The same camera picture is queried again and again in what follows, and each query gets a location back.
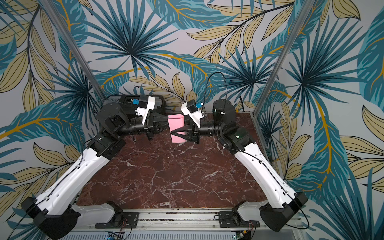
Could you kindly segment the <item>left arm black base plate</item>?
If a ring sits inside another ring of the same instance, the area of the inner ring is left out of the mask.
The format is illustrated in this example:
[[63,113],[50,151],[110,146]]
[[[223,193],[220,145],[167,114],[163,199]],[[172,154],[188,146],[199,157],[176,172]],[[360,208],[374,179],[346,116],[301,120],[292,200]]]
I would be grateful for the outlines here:
[[105,224],[95,224],[96,229],[136,229],[139,219],[139,212],[116,213],[113,218]]

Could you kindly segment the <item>pink square paper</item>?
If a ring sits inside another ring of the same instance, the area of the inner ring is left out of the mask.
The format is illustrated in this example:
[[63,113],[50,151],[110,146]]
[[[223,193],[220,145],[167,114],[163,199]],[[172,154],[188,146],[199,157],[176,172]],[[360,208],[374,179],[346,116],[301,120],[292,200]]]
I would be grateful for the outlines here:
[[[168,116],[168,123],[169,123],[170,131],[179,129],[185,125],[184,115],[182,115],[182,114],[169,115]],[[180,137],[177,137],[174,135],[171,135],[171,138],[172,138],[173,143],[185,143],[186,142],[186,140],[184,140],[183,138],[180,138]]]

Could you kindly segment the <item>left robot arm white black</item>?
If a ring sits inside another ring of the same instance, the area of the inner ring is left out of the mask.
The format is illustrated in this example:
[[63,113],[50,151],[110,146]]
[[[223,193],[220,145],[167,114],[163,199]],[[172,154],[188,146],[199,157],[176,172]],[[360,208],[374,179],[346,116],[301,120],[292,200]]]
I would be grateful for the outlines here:
[[129,118],[120,102],[106,103],[97,113],[103,129],[83,150],[79,159],[51,187],[37,197],[28,197],[22,209],[35,226],[52,240],[87,225],[120,227],[127,223],[123,210],[113,202],[79,207],[71,204],[84,185],[125,146],[125,136],[145,133],[148,139],[167,129],[168,118],[153,110],[137,107]]

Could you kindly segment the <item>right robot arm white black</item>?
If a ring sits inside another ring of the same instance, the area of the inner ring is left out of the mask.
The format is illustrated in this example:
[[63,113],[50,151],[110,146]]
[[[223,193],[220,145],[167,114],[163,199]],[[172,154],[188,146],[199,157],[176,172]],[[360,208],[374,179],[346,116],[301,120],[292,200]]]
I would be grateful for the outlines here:
[[234,222],[263,222],[274,232],[288,225],[308,201],[303,192],[293,190],[265,158],[259,145],[247,129],[237,124],[235,107],[228,100],[216,100],[213,120],[205,121],[201,108],[191,100],[183,103],[181,111],[190,122],[172,130],[174,136],[199,143],[201,136],[216,136],[225,150],[233,154],[256,180],[266,196],[263,202],[242,202],[232,208]]

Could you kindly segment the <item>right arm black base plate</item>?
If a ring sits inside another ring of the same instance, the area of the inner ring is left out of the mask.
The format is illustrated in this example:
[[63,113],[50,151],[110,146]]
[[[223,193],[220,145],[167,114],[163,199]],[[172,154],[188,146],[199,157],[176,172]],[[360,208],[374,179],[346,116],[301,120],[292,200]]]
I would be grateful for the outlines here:
[[214,220],[219,221],[221,228],[259,228],[259,221],[244,221],[238,214],[233,212],[218,212]]

